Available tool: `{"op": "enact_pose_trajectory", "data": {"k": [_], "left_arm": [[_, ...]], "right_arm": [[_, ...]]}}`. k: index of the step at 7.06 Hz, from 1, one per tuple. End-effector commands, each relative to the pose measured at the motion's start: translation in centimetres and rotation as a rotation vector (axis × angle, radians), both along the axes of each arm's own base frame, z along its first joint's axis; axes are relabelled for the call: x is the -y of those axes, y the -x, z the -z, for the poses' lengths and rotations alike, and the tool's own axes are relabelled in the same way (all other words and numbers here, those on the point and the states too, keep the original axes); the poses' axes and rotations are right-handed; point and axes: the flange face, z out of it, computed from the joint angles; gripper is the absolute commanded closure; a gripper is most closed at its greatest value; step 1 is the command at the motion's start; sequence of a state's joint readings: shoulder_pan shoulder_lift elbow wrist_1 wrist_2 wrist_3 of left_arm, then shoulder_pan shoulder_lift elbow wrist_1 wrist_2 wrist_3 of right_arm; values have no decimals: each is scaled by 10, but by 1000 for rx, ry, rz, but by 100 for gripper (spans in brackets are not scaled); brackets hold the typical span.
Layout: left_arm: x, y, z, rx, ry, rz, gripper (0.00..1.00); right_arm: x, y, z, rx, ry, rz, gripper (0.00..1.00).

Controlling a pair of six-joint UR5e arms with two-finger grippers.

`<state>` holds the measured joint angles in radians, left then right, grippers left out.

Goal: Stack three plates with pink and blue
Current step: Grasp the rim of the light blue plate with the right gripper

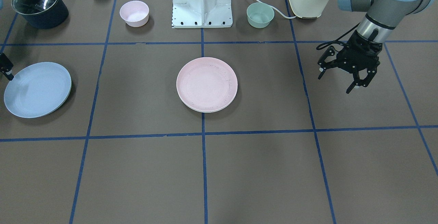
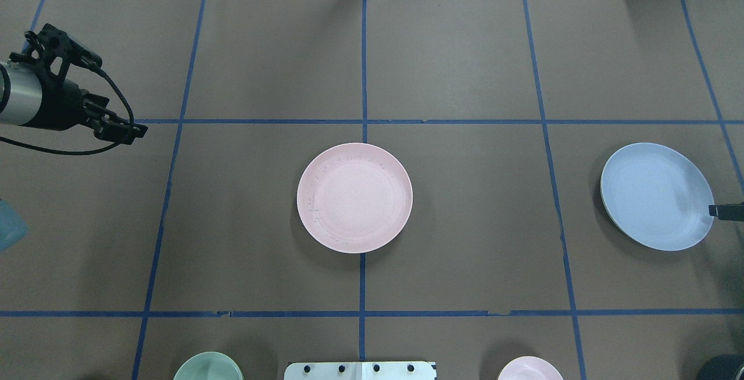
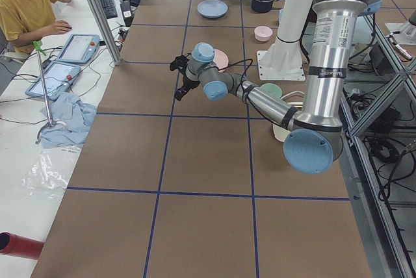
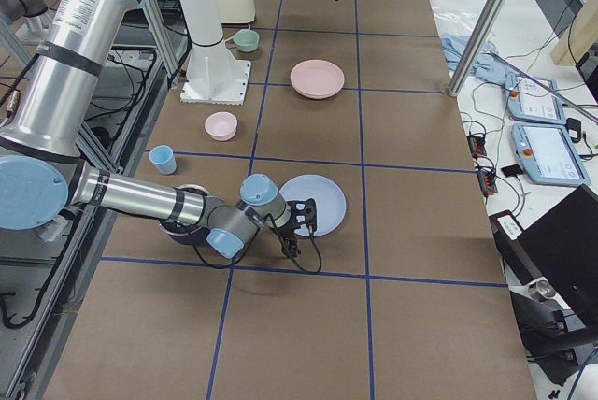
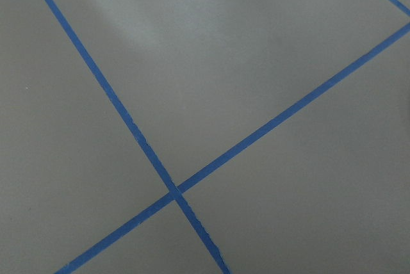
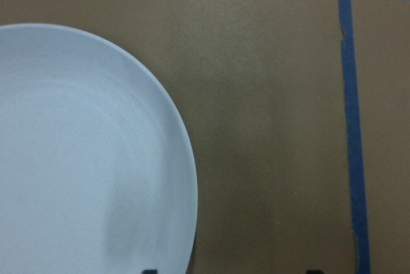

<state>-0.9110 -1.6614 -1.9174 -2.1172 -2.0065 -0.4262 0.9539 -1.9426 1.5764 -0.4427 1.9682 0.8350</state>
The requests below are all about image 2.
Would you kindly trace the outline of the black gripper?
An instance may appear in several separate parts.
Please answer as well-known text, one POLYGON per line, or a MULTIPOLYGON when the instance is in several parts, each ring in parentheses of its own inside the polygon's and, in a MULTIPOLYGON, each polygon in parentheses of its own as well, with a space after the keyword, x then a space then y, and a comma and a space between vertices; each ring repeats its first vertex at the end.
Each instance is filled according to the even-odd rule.
POLYGON ((103 60, 69 33, 45 24, 24 33, 27 46, 9 55, 9 124, 66 131, 81 125, 113 144, 132 145, 148 127, 108 110, 109 99, 67 79, 71 66, 100 73, 103 60))

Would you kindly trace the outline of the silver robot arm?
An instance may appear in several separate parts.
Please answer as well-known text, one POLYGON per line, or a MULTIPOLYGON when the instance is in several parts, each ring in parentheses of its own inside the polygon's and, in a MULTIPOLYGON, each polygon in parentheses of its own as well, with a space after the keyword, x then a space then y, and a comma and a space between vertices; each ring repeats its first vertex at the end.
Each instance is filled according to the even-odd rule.
POLYGON ((3 144, 58 156, 91 156, 146 136, 136 123, 130 103, 103 69, 103 59, 66 31, 47 23, 41 31, 24 33, 26 46, 2 62, 2 124, 37 130, 67 131, 84 126, 104 147, 90 150, 48 149, 7 137, 3 144), (127 115, 109 110, 109 98, 80 88, 67 78, 70 67, 95 73, 113 89, 127 115))

